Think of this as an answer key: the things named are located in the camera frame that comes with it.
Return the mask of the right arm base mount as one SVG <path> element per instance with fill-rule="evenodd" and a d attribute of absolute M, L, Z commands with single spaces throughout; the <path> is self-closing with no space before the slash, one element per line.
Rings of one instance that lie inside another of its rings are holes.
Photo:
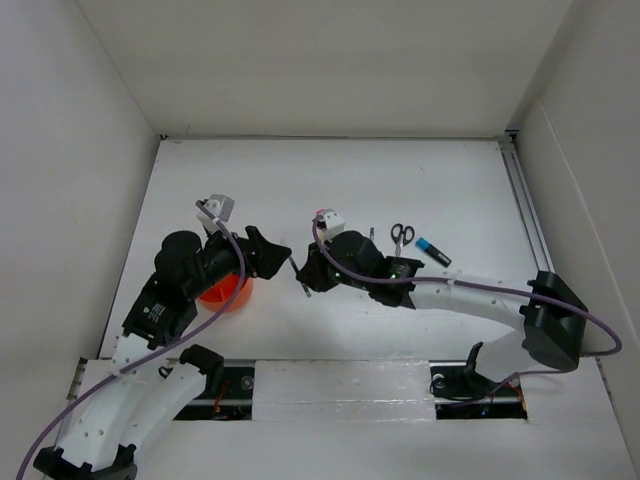
<path fill-rule="evenodd" d="M 429 393 L 437 420 L 527 420 L 524 393 L 518 381 L 498 384 L 479 376 L 466 378 L 462 365 L 431 368 Z"/>

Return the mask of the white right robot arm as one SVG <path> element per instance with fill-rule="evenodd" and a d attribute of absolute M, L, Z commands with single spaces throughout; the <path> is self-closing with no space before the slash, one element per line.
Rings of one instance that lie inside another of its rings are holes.
<path fill-rule="evenodd" d="M 448 272 L 425 276 L 423 267 L 417 259 L 384 255 L 357 231 L 344 231 L 314 240 L 296 278 L 316 293 L 344 285 L 384 306 L 448 311 L 508 327 L 498 339 L 470 348 L 460 375 L 476 394 L 518 374 L 578 368 L 586 307 L 558 275 L 540 271 L 523 284 L 509 284 Z"/>

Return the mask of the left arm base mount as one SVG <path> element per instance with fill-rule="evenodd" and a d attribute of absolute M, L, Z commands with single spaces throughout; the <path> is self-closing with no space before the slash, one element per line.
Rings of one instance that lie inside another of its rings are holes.
<path fill-rule="evenodd" d="M 252 419 L 255 366 L 224 367 L 217 387 L 208 380 L 206 390 L 191 400 L 174 417 L 176 421 L 249 421 Z"/>

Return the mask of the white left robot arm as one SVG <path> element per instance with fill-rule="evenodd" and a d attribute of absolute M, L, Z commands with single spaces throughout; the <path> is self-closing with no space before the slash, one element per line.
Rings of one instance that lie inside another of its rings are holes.
<path fill-rule="evenodd" d="M 256 227 L 245 232 L 216 222 L 205 239 L 177 231 L 163 240 L 122 324 L 109 375 L 78 397 L 87 407 L 56 445 L 33 447 L 36 470 L 50 479 L 133 479 L 142 446 L 191 400 L 220 390 L 223 357 L 188 343 L 197 298 L 230 275 L 269 280 L 291 255 Z"/>

